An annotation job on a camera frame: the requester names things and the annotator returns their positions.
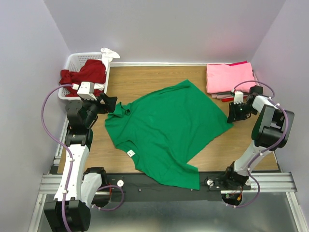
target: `green cloth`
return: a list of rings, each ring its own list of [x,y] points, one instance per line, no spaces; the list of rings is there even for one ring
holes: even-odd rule
[[[198,170],[187,162],[232,124],[186,80],[128,105],[117,104],[105,127],[116,148],[135,153],[137,170],[160,184],[199,189]]]

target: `white wall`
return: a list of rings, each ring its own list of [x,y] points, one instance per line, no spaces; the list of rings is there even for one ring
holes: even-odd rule
[[[42,0],[0,0],[0,230],[28,231],[43,173],[56,144],[40,121],[69,50]],[[63,105],[54,95],[46,121],[60,135]]]
[[[276,90],[276,102],[295,112],[289,141],[276,153],[283,170],[293,174],[297,198],[309,222],[308,9],[308,0],[287,0],[252,64],[259,80]]]
[[[120,61],[251,59],[284,0],[44,0],[72,53]]]

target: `wooden tabletop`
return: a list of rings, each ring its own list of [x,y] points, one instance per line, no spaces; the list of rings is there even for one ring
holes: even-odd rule
[[[206,93],[205,70],[205,66],[111,67],[107,94],[110,97],[117,96],[118,102],[128,104],[147,93],[176,85],[186,79]],[[212,100],[228,115],[228,103]],[[104,167],[108,173],[139,172],[125,152],[114,148],[105,129],[106,118],[107,115],[99,115],[93,126],[94,137],[85,169]],[[210,142],[189,164],[196,166],[200,172],[225,170],[249,146],[256,119],[257,116],[252,115],[245,121],[235,122],[231,129]],[[58,173],[63,172],[65,157],[61,156]],[[274,154],[267,155],[256,170],[278,170]]]

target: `laundry basket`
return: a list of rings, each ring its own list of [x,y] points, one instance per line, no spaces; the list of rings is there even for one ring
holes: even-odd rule
[[[100,52],[83,52],[83,53],[74,53],[68,57],[66,66],[64,69],[73,72],[79,72],[79,70],[85,65],[88,59],[102,59],[102,53]],[[105,88],[104,93],[107,91],[108,79],[110,75],[110,67],[108,67],[106,72],[106,81],[105,81]],[[64,100],[80,100],[80,97],[66,97],[69,94],[66,88],[60,88],[58,92],[58,97]]]

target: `metal frame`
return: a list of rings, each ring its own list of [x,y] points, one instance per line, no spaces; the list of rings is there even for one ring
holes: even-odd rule
[[[178,65],[206,65],[206,63],[140,63],[140,62],[132,62],[132,63],[122,63],[116,62],[111,63],[111,67],[119,67],[119,66],[178,66]],[[68,126],[68,119],[65,118],[64,125],[62,128],[62,133],[60,136],[60,141],[64,142],[66,131]],[[58,166],[61,159],[63,147],[61,145],[57,146],[54,163],[53,165]],[[286,192],[287,199],[293,213],[293,217],[297,226],[298,231],[300,232],[309,232],[308,226],[306,224],[306,220],[302,213],[302,210],[297,202],[297,198],[295,192],[297,192],[293,177],[291,173],[253,173],[253,176],[259,181],[261,186],[261,192]],[[55,194],[62,175],[52,175],[46,174],[43,175],[42,181],[40,184],[40,189],[38,193],[38,197],[35,203],[35,207],[33,210],[30,226],[28,232],[38,232],[40,228],[41,218],[43,214],[43,209],[46,201],[46,197],[48,194]],[[244,192],[256,192],[257,185],[251,179],[251,190],[244,190]],[[231,193],[234,191],[221,191],[221,193]]]

